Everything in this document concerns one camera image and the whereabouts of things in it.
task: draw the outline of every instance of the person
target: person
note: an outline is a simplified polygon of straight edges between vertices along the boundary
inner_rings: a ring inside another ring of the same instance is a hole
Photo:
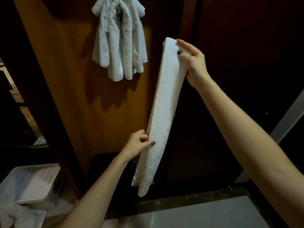
[[[276,142],[212,80],[204,54],[182,40],[179,53],[188,67],[188,82],[198,91],[232,153],[269,203],[291,228],[304,225],[304,176]],[[61,228],[101,227],[118,180],[127,163],[153,141],[144,130],[131,134],[126,146],[83,196]]]

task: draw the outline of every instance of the dark wooden door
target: dark wooden door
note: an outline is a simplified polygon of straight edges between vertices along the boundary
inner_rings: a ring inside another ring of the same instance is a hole
[[[268,133],[304,87],[303,16],[303,0],[203,0],[200,9],[192,43],[209,74]],[[218,188],[242,170],[186,80],[165,156],[167,184]]]

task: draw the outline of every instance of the finger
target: finger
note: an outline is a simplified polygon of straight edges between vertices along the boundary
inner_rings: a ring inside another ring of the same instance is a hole
[[[181,61],[183,61],[183,62],[185,62],[185,63],[188,64],[190,62],[190,59],[191,59],[192,56],[190,56],[188,53],[181,53],[181,54],[177,55],[177,57]]]
[[[142,148],[144,149],[144,148],[146,148],[146,147],[148,147],[148,146],[153,146],[153,145],[155,145],[155,142],[154,141],[147,141],[147,142],[143,142],[142,143]]]
[[[139,134],[140,139],[148,139],[149,136],[147,134]]]
[[[194,45],[191,45],[190,43],[187,43],[181,39],[177,39],[177,44],[181,47],[183,47],[184,49],[186,49],[189,53],[192,54],[192,56],[196,56],[198,55],[201,51],[196,48]]]
[[[142,130],[139,130],[139,131],[137,131],[137,132],[135,132],[136,134],[143,134],[143,133],[145,133],[145,130],[144,129],[142,129]]]

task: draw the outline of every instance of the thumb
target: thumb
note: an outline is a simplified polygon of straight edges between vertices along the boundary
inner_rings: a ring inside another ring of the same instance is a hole
[[[178,57],[181,61],[183,61],[183,62],[185,62],[185,63],[189,63],[190,58],[191,58],[191,56],[190,56],[188,53],[181,53],[181,54],[178,54],[177,57]]]
[[[142,143],[142,148],[146,148],[148,146],[152,146],[152,145],[155,145],[155,142],[154,141],[146,141],[146,142],[143,142]]]

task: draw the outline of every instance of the white tile floor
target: white tile floor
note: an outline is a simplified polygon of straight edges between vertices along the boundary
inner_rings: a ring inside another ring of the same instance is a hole
[[[104,221],[102,228],[269,228],[247,196]]]

